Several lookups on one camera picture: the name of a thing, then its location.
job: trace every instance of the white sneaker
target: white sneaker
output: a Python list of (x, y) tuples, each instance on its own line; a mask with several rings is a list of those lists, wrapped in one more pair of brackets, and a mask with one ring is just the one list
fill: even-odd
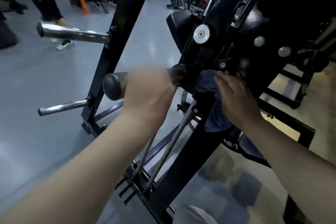
[(59, 49), (60, 51), (64, 51), (74, 46), (75, 46), (75, 43), (73, 41), (64, 40), (61, 45), (57, 46), (57, 49)]
[(59, 44), (64, 41), (64, 39), (52, 38), (51, 41), (55, 44)]

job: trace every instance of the handle grip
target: handle grip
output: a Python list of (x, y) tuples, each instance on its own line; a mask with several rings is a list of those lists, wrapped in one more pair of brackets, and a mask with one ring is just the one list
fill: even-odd
[[(187, 71), (195, 71), (195, 67), (200, 71), (197, 65), (185, 66), (177, 64), (167, 69), (174, 86), (181, 86), (187, 82)], [(103, 78), (103, 90), (110, 100), (124, 98), (127, 86), (128, 72), (109, 73)]]

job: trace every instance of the gray floor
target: gray floor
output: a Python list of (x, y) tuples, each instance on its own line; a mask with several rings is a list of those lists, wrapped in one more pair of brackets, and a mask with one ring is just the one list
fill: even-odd
[[(29, 7), (25, 15), (6, 13), (7, 23), (20, 42), (0, 50), (0, 214), (93, 140), (80, 126), (81, 110), (39, 117), (37, 109), (84, 99), (103, 47), (76, 42), (75, 48), (58, 51), (49, 39), (37, 35), (40, 14), (32, 2), (20, 1)], [(171, 13), (166, 8), (168, 2), (146, 0), (116, 71), (128, 71), (145, 63), (171, 67), (178, 62), (180, 53), (165, 21)], [(89, 5), (90, 16), (84, 17), (82, 11), (70, 7), (68, 0), (57, 0), (57, 3), (71, 27), (106, 32), (113, 17), (112, 6), (107, 15)], [(308, 96), (297, 110), (264, 96), (271, 104), (315, 128), (311, 150), (334, 164), (335, 70), (335, 64), (331, 64), (314, 76)], [(288, 94), (289, 86), (296, 87), (293, 85), (293, 81), (279, 77), (271, 87)], [(175, 112), (180, 95), (179, 90), (156, 142), (182, 119), (182, 114)], [(104, 98), (99, 111), (113, 104)], [(108, 124), (118, 113), (100, 123)], [(190, 132), (185, 129), (164, 169), (173, 162)], [(150, 170), (156, 161), (157, 158), (146, 169)], [(287, 192), (271, 169), (221, 146), (173, 205), (203, 208), (219, 224), (283, 224), (286, 197)], [(125, 206), (114, 194), (99, 223), (155, 222), (137, 197)]]

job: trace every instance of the black pants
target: black pants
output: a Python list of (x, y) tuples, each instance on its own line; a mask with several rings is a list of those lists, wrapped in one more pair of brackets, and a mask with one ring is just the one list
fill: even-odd
[(32, 0), (34, 5), (42, 14), (42, 19), (44, 21), (57, 21), (63, 16), (57, 7), (55, 0)]

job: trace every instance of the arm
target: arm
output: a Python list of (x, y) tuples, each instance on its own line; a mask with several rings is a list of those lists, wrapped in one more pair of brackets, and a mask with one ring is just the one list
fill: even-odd
[(129, 73), (122, 113), (86, 149), (7, 210), (2, 224), (96, 223), (118, 180), (165, 120), (165, 70)]
[(336, 167), (264, 120), (240, 79), (220, 72), (215, 81), (225, 114), (264, 155), (306, 217), (314, 224), (336, 223)]

